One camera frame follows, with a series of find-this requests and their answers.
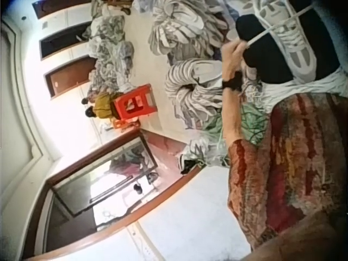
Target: yellow shirt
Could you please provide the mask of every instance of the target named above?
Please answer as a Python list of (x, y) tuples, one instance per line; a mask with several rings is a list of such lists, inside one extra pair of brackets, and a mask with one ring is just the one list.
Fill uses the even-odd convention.
[(118, 117), (118, 113), (114, 106), (114, 99), (121, 94), (110, 95), (107, 92), (99, 94), (96, 98), (96, 103), (93, 107), (94, 113), (100, 119), (108, 119)]

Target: black wristband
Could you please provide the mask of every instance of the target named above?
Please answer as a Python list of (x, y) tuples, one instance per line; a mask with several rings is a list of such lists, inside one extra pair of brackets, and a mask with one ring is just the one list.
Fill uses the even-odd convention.
[(222, 80), (222, 89), (230, 88), (232, 91), (241, 92), (241, 86), (243, 84), (243, 74), (240, 71), (235, 72), (234, 78), (229, 81)]

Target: white floor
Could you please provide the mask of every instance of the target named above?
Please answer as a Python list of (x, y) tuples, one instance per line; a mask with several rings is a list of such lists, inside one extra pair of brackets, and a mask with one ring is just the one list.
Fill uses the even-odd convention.
[(135, 49), (131, 83), (136, 86), (150, 83), (158, 108), (158, 113), (140, 119), (141, 128), (188, 143), (190, 135), (182, 121), (174, 117), (173, 106), (164, 91), (165, 76), (170, 67), (167, 57), (155, 56), (147, 43), (153, 18), (132, 9), (132, 14), (125, 16), (125, 20), (126, 40), (131, 41)]

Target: person's hand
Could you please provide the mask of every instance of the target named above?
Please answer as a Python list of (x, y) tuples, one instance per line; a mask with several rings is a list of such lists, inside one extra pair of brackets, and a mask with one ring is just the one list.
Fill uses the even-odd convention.
[(247, 42), (240, 39), (224, 44), (221, 48), (222, 56), (222, 80), (229, 81), (240, 69), (243, 53), (247, 49)]

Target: red plastic stool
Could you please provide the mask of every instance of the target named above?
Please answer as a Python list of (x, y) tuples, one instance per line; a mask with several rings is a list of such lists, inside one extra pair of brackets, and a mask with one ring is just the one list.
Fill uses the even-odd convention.
[[(115, 101), (116, 110), (122, 120), (129, 120), (134, 117), (139, 117), (142, 115), (147, 115), (157, 111), (156, 106), (148, 105), (146, 94), (151, 92), (151, 85), (146, 84), (136, 88), (134, 91), (128, 92)], [(129, 100), (132, 100), (134, 108), (128, 110)]]

